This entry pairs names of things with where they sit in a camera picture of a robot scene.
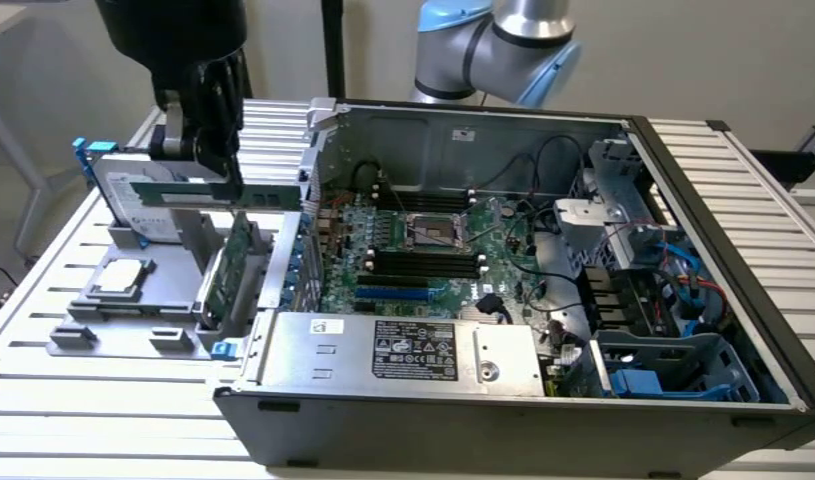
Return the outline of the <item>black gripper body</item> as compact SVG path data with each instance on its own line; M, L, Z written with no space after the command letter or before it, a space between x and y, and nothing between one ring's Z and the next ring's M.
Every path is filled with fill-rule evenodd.
M150 74L157 105L168 103L169 94L202 99L214 83L240 91L241 1L98 1L96 6L116 50Z

